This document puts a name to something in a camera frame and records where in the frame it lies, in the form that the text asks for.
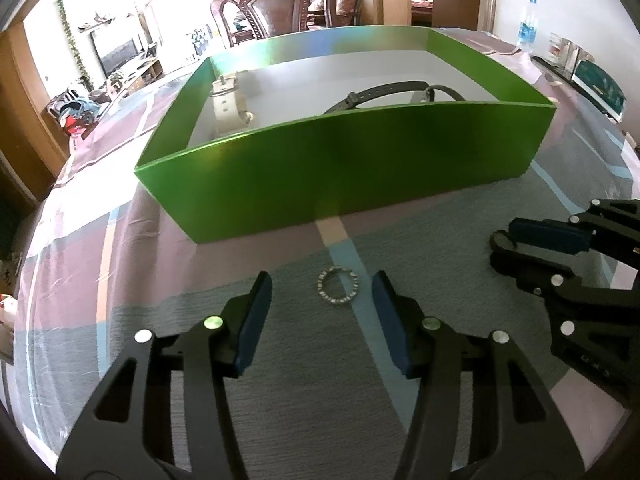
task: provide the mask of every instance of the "television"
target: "television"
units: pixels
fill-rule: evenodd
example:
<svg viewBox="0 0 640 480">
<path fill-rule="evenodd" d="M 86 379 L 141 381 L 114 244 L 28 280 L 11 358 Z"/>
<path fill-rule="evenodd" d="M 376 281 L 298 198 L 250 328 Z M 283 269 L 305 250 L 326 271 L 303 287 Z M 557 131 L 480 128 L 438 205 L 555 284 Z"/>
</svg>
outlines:
<svg viewBox="0 0 640 480">
<path fill-rule="evenodd" d="M 140 38 L 134 36 L 132 27 L 127 25 L 126 20 L 116 20 L 91 31 L 95 53 L 105 77 L 143 52 Z"/>
</svg>

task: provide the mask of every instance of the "ring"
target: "ring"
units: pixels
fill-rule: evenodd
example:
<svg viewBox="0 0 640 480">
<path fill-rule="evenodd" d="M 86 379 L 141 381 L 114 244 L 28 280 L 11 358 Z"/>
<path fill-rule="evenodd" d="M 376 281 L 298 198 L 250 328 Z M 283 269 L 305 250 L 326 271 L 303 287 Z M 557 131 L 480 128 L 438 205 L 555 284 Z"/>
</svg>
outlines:
<svg viewBox="0 0 640 480">
<path fill-rule="evenodd" d="M 324 280 L 329 274 L 333 274 L 335 272 L 346 272 L 348 275 L 351 276 L 351 279 L 353 280 L 353 289 L 344 298 L 332 298 L 324 291 Z M 327 300 L 331 304 L 345 304 L 348 301 L 351 301 L 353 298 L 355 298 L 357 293 L 358 293 L 358 275 L 355 272 L 353 272 L 351 269 L 347 269 L 345 267 L 341 267 L 340 265 L 336 265 L 336 266 L 330 267 L 327 270 L 323 270 L 320 273 L 320 276 L 318 276 L 318 294 L 320 294 L 323 300 Z"/>
</svg>

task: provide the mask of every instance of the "bracelet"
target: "bracelet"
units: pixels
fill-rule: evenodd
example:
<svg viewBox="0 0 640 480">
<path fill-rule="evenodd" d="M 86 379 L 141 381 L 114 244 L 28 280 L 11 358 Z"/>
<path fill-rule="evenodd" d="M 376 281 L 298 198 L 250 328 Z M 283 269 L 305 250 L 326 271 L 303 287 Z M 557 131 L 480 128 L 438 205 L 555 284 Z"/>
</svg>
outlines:
<svg viewBox="0 0 640 480">
<path fill-rule="evenodd" d="M 351 279 L 353 280 L 353 289 L 349 294 L 347 294 L 343 298 L 332 298 L 324 291 L 324 280 L 329 274 L 333 274 L 335 272 L 346 272 L 348 273 L 348 275 L 351 276 Z M 351 301 L 353 298 L 355 298 L 357 293 L 358 293 L 358 275 L 355 272 L 353 272 L 351 269 L 347 269 L 345 267 L 341 267 L 340 265 L 336 265 L 336 266 L 330 267 L 329 269 L 323 270 L 320 273 L 320 276 L 318 276 L 318 294 L 320 294 L 320 296 L 324 300 L 327 300 L 331 304 L 345 304 L 348 301 Z"/>
</svg>

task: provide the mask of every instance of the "hanging vine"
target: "hanging vine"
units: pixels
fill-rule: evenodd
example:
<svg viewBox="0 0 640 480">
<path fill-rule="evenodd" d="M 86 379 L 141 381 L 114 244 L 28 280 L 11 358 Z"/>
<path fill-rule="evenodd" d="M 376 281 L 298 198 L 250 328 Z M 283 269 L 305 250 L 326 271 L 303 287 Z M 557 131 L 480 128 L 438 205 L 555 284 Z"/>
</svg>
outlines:
<svg viewBox="0 0 640 480">
<path fill-rule="evenodd" d="M 80 75 L 84 76 L 89 84 L 89 90 L 94 89 L 94 83 L 91 81 L 89 77 L 89 73 L 86 71 L 86 67 L 82 62 L 82 57 L 80 56 L 80 51 L 78 50 L 78 44 L 76 43 L 76 38 L 74 38 L 73 32 L 71 31 L 71 26 L 69 25 L 68 19 L 66 18 L 66 10 L 65 4 L 62 0 L 58 0 L 58 12 L 60 13 L 60 19 L 62 20 L 62 26 L 65 29 L 66 41 L 69 44 L 69 48 L 71 49 L 71 53 L 76 60 L 76 66 L 80 71 Z"/>
</svg>

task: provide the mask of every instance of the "chair back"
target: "chair back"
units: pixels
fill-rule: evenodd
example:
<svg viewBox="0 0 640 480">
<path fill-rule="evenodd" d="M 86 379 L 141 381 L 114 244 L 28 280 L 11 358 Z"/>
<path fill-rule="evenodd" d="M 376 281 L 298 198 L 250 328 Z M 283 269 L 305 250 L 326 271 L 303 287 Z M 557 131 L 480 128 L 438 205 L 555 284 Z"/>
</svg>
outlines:
<svg viewBox="0 0 640 480">
<path fill-rule="evenodd" d="M 213 0 L 211 13 L 227 48 L 233 46 L 232 32 L 223 12 L 228 3 L 238 6 L 257 40 L 306 30 L 310 0 Z M 324 8 L 328 26 L 333 27 L 336 0 L 326 0 Z"/>
</svg>

